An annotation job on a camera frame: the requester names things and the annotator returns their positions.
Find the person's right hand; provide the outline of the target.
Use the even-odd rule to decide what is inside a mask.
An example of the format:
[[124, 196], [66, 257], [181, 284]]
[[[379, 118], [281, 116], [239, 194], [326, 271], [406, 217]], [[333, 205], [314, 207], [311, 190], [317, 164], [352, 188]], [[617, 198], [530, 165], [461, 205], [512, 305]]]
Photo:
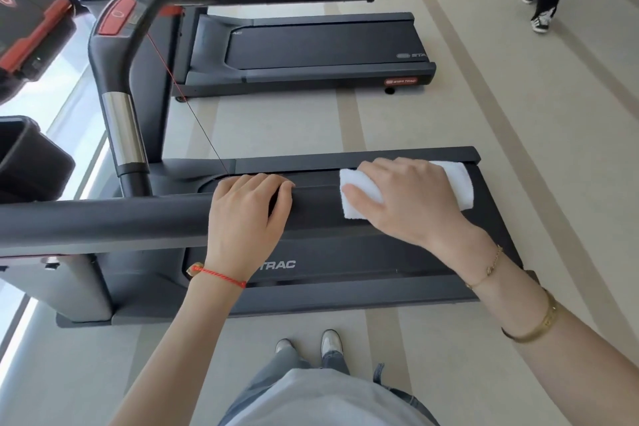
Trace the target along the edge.
[[493, 265], [497, 245], [462, 215], [442, 167], [400, 157], [358, 169], [384, 193], [387, 235], [424, 248], [459, 274]]

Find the gold bangle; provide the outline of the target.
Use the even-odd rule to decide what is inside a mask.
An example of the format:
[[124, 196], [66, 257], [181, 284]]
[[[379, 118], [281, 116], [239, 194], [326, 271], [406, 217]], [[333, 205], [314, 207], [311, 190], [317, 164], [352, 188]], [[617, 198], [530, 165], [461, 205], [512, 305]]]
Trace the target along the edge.
[[502, 334], [506, 336], [508, 339], [510, 339], [511, 341], [518, 344], [531, 343], [533, 341], [538, 340], [542, 336], [544, 336], [554, 326], [558, 318], [558, 313], [560, 311], [559, 310], [560, 304], [555, 299], [552, 293], [550, 293], [544, 287], [542, 289], [547, 297], [547, 309], [543, 319], [539, 322], [537, 326], [535, 326], [532, 329], [532, 331], [519, 336], [513, 336], [509, 334], [505, 329], [502, 328], [501, 329]]

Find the black treadmill with red label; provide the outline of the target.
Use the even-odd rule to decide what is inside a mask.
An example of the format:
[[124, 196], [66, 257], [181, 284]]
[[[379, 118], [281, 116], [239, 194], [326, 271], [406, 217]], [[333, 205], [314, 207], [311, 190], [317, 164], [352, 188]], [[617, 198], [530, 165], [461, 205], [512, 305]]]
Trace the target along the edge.
[[[73, 0], [96, 17], [110, 0]], [[374, 0], [212, 0], [212, 5]], [[240, 96], [258, 92], [428, 85], [436, 64], [426, 54], [410, 12], [241, 19], [208, 15], [207, 7], [168, 7], [180, 19], [167, 33], [172, 96]]]

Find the person's left forearm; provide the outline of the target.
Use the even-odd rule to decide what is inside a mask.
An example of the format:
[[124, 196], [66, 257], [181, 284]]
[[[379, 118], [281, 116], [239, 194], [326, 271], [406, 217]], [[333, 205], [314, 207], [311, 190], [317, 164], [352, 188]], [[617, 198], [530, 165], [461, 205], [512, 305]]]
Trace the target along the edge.
[[108, 426], [189, 426], [220, 332], [244, 288], [197, 274]]

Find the white towel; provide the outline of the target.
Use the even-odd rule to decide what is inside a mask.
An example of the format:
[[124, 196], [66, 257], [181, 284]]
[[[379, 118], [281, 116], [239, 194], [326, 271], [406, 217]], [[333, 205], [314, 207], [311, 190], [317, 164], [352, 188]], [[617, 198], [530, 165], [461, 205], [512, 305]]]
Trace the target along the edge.
[[[430, 164], [440, 166], [445, 171], [452, 191], [456, 197], [459, 210], [465, 211], [474, 206], [474, 186], [465, 165], [451, 161], [431, 161]], [[339, 186], [352, 185], [359, 188], [373, 201], [382, 204], [383, 197], [377, 185], [360, 170], [341, 169]], [[340, 198], [344, 217], [348, 220], [367, 220], [367, 218], [349, 203], [344, 191], [340, 190]]]

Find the grey-blue jeans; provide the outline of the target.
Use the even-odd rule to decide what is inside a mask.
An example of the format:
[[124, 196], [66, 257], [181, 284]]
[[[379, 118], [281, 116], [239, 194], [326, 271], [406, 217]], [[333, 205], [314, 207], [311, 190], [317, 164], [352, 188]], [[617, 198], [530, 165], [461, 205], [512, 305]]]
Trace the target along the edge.
[[[313, 367], [311, 364], [301, 357], [301, 355], [297, 352], [297, 350], [284, 350], [271, 359], [271, 361], [253, 378], [253, 380], [249, 383], [249, 385], [239, 394], [236, 400], [229, 406], [227, 412], [223, 415], [220, 420], [218, 426], [225, 426], [225, 424], [230, 420], [232, 415], [239, 412], [242, 408], [246, 407], [250, 403], [252, 403], [256, 398], [258, 398], [262, 393], [266, 392], [275, 382], [282, 379], [285, 374], [287, 374], [292, 369], [332, 369], [337, 372], [341, 372], [346, 375], [350, 375], [349, 370], [346, 365], [346, 360], [344, 356], [336, 354], [335, 356], [328, 357], [326, 359], [321, 360], [321, 367]], [[400, 399], [409, 403], [409, 405], [414, 406], [421, 414], [425, 415], [430, 421], [434, 423], [435, 426], [440, 426], [439, 422], [435, 419], [435, 417], [430, 413], [421, 401], [400, 389], [392, 388], [382, 383], [382, 374], [383, 374], [384, 364], [380, 363], [374, 369], [372, 380], [373, 383], [376, 383], [398, 396]]]

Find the light grey shirt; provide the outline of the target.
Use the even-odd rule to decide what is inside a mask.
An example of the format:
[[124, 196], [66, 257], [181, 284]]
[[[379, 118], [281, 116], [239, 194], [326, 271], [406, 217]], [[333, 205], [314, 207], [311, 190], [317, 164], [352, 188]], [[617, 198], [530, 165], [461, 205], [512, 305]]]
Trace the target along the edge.
[[435, 426], [390, 390], [332, 369], [292, 369], [225, 426]]

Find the person's right forearm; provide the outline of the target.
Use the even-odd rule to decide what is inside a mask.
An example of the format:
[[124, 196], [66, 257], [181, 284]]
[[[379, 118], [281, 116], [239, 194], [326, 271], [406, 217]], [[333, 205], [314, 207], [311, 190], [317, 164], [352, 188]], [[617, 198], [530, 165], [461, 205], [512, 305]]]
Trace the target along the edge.
[[[453, 271], [501, 328], [523, 335], [543, 319], [547, 297], [497, 248], [488, 268]], [[639, 368], [558, 303], [554, 326], [536, 341], [514, 342], [518, 353], [572, 426], [639, 426]]]

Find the large black treadmill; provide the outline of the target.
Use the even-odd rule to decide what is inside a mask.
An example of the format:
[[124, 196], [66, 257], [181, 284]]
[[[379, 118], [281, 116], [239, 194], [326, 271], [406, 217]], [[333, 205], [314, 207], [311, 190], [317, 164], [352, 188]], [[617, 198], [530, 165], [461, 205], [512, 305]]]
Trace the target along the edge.
[[0, 116], [0, 279], [60, 327], [169, 322], [206, 254], [212, 192], [263, 172], [293, 181], [292, 213], [231, 316], [476, 301], [431, 253], [344, 217], [339, 171], [377, 157], [464, 164], [464, 216], [523, 268], [474, 147], [162, 159], [183, 7], [332, 1], [358, 0], [0, 0], [0, 105], [40, 79], [74, 18], [97, 17], [88, 50], [115, 167], [96, 198], [61, 200], [73, 158], [33, 119]]

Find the person's left hand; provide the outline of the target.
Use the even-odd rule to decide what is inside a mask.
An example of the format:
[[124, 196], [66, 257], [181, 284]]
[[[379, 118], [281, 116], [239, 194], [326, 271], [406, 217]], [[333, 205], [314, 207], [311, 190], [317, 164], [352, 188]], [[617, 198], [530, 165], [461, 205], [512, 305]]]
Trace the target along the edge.
[[268, 236], [268, 218], [284, 180], [277, 174], [244, 174], [221, 180], [212, 196], [206, 258], [197, 274], [244, 288], [282, 236]]

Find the person's white right shoe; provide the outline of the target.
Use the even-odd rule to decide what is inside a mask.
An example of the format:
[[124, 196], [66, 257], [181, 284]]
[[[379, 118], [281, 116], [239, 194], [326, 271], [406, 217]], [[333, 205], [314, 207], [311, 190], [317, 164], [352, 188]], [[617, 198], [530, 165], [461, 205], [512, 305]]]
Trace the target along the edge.
[[340, 335], [334, 329], [325, 330], [321, 337], [321, 357], [326, 359], [336, 354], [343, 356], [342, 341]]

